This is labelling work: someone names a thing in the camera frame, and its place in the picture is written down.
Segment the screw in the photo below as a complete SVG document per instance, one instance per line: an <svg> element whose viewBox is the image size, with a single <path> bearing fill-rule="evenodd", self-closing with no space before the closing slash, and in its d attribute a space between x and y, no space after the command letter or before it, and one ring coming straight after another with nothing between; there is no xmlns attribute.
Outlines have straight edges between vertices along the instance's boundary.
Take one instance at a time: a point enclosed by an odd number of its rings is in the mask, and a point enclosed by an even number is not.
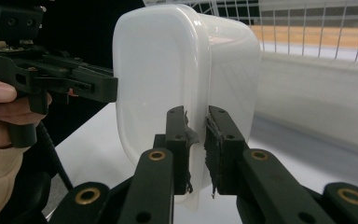
<svg viewBox="0 0 358 224"><path fill-rule="evenodd" d="M9 26L14 26L17 24L17 20L15 18L10 18L10 19L8 19L7 24Z"/></svg>
<svg viewBox="0 0 358 224"><path fill-rule="evenodd" d="M33 26L34 25L34 20L33 19L29 19L27 21L27 26Z"/></svg>

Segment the human hand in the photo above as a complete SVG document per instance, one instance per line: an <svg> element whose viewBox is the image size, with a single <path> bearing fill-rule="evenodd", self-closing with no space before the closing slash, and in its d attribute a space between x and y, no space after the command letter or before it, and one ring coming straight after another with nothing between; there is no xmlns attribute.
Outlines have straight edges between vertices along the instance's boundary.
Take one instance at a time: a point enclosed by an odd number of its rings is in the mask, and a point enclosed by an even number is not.
<svg viewBox="0 0 358 224"><path fill-rule="evenodd" d="M7 123L24 125L34 123L37 125L45 115L30 110L27 97L16 99L17 92L14 87L0 82L0 148L10 147Z"/></svg>

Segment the black cable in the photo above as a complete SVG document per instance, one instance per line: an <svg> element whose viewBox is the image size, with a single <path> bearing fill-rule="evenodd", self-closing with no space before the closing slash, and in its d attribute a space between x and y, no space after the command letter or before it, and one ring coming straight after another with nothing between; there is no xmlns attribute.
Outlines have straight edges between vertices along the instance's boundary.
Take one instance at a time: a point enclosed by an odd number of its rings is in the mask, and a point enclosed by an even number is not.
<svg viewBox="0 0 358 224"><path fill-rule="evenodd" d="M62 163L60 158L58 157L57 151L53 142L51 141L50 135L48 134L48 130L45 125L41 121L39 125L36 126L36 136L39 143L45 148L46 152L50 156L52 165L57 170L58 175L60 176L63 184L66 186L68 190L71 190L74 186L71 183L68 175L62 167Z"/></svg>

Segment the white wire rack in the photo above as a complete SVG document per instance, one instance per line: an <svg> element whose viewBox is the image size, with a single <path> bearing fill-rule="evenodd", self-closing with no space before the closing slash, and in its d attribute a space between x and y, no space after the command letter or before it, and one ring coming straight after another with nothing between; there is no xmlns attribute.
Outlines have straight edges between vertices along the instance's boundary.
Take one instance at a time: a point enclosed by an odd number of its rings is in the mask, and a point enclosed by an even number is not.
<svg viewBox="0 0 358 224"><path fill-rule="evenodd" d="M358 0L144 0L248 24L264 51L358 61Z"/></svg>

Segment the white plastic container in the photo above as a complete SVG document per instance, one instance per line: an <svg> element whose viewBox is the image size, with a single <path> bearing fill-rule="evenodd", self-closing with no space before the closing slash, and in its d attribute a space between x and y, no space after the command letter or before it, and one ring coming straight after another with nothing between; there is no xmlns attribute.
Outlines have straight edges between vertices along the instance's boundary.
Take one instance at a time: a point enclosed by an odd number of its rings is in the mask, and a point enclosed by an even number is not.
<svg viewBox="0 0 358 224"><path fill-rule="evenodd" d="M183 105L200 143L190 149L194 191L177 203L197 208L204 170L208 105L224 108L247 139L255 110L260 48L243 23L201 15L191 7L145 7L123 15L113 38L118 77L117 126L136 164L165 133L166 113Z"/></svg>

